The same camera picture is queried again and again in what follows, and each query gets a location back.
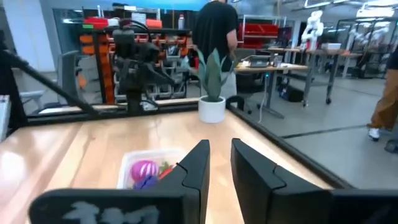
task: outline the potted plant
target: potted plant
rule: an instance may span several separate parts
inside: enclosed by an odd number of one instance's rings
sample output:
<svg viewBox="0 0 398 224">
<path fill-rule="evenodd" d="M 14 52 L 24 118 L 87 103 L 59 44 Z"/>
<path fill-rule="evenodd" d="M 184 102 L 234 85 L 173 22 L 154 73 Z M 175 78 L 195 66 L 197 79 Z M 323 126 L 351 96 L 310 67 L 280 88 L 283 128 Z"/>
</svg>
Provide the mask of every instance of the potted plant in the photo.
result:
<svg viewBox="0 0 398 224">
<path fill-rule="evenodd" d="M 199 57 L 198 70 L 191 68 L 186 60 L 184 60 L 183 67 L 187 67 L 192 74 L 199 78 L 202 88 L 207 92 L 207 95 L 199 98 L 199 118 L 205 123 L 222 122 L 225 118 L 226 99 L 220 96 L 220 93 L 221 87 L 226 83 L 228 76 L 221 79 L 221 68 L 226 57 L 220 61 L 220 55 L 217 49 L 214 49 L 207 58 L 207 63 L 205 63 L 203 54 L 198 49 L 196 51 Z"/>
</svg>

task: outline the white sneaker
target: white sneaker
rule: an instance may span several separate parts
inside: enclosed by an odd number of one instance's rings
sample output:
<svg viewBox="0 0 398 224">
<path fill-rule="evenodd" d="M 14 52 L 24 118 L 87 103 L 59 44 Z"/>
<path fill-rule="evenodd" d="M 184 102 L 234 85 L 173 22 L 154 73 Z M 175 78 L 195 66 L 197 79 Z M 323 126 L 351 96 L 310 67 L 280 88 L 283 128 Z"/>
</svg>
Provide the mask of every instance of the white sneaker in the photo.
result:
<svg viewBox="0 0 398 224">
<path fill-rule="evenodd" d="M 378 141 L 380 138 L 379 129 L 378 128 L 370 128 L 368 132 L 369 138 L 373 141 Z"/>
</svg>

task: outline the white pot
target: white pot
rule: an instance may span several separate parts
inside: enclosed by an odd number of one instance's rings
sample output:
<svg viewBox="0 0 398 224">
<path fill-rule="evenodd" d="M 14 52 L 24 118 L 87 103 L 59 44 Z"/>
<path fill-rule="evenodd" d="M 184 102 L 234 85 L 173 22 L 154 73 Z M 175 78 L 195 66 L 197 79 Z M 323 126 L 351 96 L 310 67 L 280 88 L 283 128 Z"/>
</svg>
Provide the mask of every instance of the white pot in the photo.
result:
<svg viewBox="0 0 398 224">
<path fill-rule="evenodd" d="M 225 118 L 225 98 L 220 97 L 220 102 L 206 102 L 203 99 L 207 96 L 199 98 L 198 111 L 199 118 L 205 123 L 220 123 Z"/>
</svg>

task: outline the pink ball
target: pink ball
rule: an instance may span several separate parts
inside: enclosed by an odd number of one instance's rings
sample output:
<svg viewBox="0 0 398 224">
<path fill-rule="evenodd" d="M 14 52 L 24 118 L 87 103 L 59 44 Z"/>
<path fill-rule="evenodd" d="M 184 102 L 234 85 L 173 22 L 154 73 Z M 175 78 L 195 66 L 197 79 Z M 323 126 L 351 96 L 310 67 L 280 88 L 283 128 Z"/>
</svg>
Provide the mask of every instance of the pink ball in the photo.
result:
<svg viewBox="0 0 398 224">
<path fill-rule="evenodd" d="M 134 182 L 140 182 L 148 176 L 157 177 L 159 166 L 154 161 L 141 160 L 131 166 L 130 176 Z"/>
</svg>

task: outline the clear plastic bin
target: clear plastic bin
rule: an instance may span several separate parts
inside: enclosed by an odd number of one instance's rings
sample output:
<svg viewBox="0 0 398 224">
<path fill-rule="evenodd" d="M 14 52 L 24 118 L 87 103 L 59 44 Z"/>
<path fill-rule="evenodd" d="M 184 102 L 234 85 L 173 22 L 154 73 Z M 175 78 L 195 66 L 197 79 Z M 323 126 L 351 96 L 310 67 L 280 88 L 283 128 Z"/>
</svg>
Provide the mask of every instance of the clear plastic bin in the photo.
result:
<svg viewBox="0 0 398 224">
<path fill-rule="evenodd" d="M 159 149 L 149 151 L 129 152 L 123 156 L 117 189 L 131 189 L 134 181 L 130 176 L 130 169 L 134 163 L 140 160 L 150 160 L 156 162 L 159 166 L 163 162 L 175 165 L 187 155 L 183 149 Z"/>
</svg>

